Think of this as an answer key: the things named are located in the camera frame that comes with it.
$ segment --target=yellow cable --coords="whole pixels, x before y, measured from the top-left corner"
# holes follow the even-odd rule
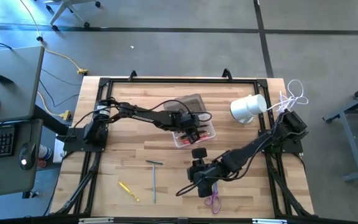
[[[61,117],[61,118],[63,117],[63,114],[54,114],[54,113],[50,112],[50,111],[48,110],[47,104],[45,103],[44,97],[41,95],[40,92],[37,91],[37,93],[38,93],[38,95],[41,97],[42,104],[44,105],[44,108],[45,108],[45,110],[47,111],[48,114],[53,115],[53,116],[59,116],[59,117]]]
[[[34,21],[35,28],[37,29],[38,36],[41,37],[40,31],[38,30],[38,25],[37,25],[37,23],[35,22],[35,19],[34,19],[34,17],[32,16],[32,14],[31,14],[29,8],[27,8],[27,6],[24,4],[24,2],[23,2],[22,0],[20,0],[20,2],[23,4],[23,6],[24,6],[24,7],[27,9],[27,11],[29,12],[29,14],[30,14],[32,20]],[[44,46],[44,44],[42,43],[42,42],[43,42],[42,40],[40,40],[39,42],[40,42],[40,45],[41,45],[47,52],[49,52],[49,53],[51,53],[51,54],[55,54],[55,55],[61,56],[61,57],[65,58],[65,59],[68,59],[69,61],[71,61],[71,62],[77,67],[77,69],[78,69],[77,74],[79,74],[79,75],[86,75],[86,74],[88,73],[88,69],[80,68],[70,57],[67,57],[66,55],[63,55],[63,54],[60,54],[60,53],[57,53],[57,52],[54,52],[54,51],[52,51],[52,50],[47,49],[46,46]]]

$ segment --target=black metal frame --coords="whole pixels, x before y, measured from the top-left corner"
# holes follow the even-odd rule
[[[225,68],[223,71],[223,75],[222,75],[223,78],[135,78],[135,77],[137,77],[136,71],[132,71],[129,78],[126,78],[126,77],[100,78],[98,93],[96,95],[96,101],[101,100],[103,88],[105,86],[108,86],[106,97],[110,97],[111,93],[112,93],[112,86],[114,83],[241,83],[241,84],[252,84],[254,87],[255,94],[260,94],[259,90],[262,89],[263,95],[265,96],[265,99],[266,99],[267,107],[271,106],[269,87],[267,85],[266,79],[233,79],[230,71],[227,68]],[[274,121],[272,110],[268,111],[268,120],[269,120],[270,126],[273,126],[275,121]],[[260,124],[260,132],[265,131],[266,125],[265,125],[265,118],[264,118],[263,114],[259,114],[259,124]],[[91,152],[85,152],[83,167],[81,170],[80,182],[85,178],[86,172],[89,167],[90,156],[91,156]],[[266,160],[271,159],[271,154],[265,153],[265,157],[266,157]],[[281,154],[277,153],[276,157],[277,157],[277,170],[278,170],[279,176],[283,179],[283,182],[286,184]],[[96,179],[97,179],[97,173],[93,176],[93,178],[91,180],[88,200],[86,203],[86,208],[83,212],[84,214],[89,215],[89,216],[91,215],[91,209],[92,209],[92,204],[93,204],[93,199],[94,199],[94,191],[96,188]],[[275,186],[274,178],[271,176],[271,174],[269,172],[268,172],[268,179],[269,179],[269,184],[270,184],[270,191],[272,194],[274,215],[275,215],[275,217],[277,217],[279,215],[282,215],[283,213],[281,212],[281,209],[278,204],[277,189]],[[82,196],[83,195],[81,193],[81,195],[79,196],[78,200],[75,203],[73,214],[80,214]],[[285,197],[284,197],[284,202],[285,202],[285,214],[291,215],[292,214],[291,206]],[[141,219],[142,220],[146,219],[149,221],[156,221],[156,218],[141,218]],[[215,218],[204,218],[204,219],[189,218],[189,220],[191,220],[191,221],[197,220],[198,222],[214,222],[214,223],[219,222]],[[240,219],[218,219],[218,220],[222,220],[222,222],[228,222],[228,221],[244,222],[244,221],[247,221],[250,219],[240,218]]]

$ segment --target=purple scissors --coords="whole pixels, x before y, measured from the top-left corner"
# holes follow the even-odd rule
[[[221,209],[221,198],[218,194],[218,184],[215,183],[212,189],[212,195],[205,199],[206,205],[211,205],[212,213],[218,214]]]

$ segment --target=office chair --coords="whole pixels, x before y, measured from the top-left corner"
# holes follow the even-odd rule
[[[89,28],[90,24],[86,21],[84,21],[77,10],[75,10],[74,5],[79,3],[85,3],[85,2],[91,2],[93,0],[51,0],[51,1],[45,1],[44,4],[47,6],[48,11],[53,12],[50,5],[59,5],[59,8],[51,18],[49,24],[52,26],[52,29],[54,31],[58,31],[58,27],[54,25],[53,23],[57,20],[57,18],[62,14],[62,12],[69,8],[71,13],[74,13],[74,15],[79,18],[83,23],[85,28]],[[100,2],[96,1],[94,4],[96,7],[100,7]]]

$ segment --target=gray desk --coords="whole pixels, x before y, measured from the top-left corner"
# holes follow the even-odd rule
[[[13,84],[0,83],[0,122],[42,119],[44,125],[58,134],[66,134],[67,127],[35,105],[43,47],[0,50],[0,75]]]
[[[0,195],[31,190],[34,186],[37,163],[29,170],[22,170],[19,165],[19,153],[25,142],[34,142],[35,154],[41,141],[43,122],[41,119],[24,121],[16,125],[14,155],[0,158]]]

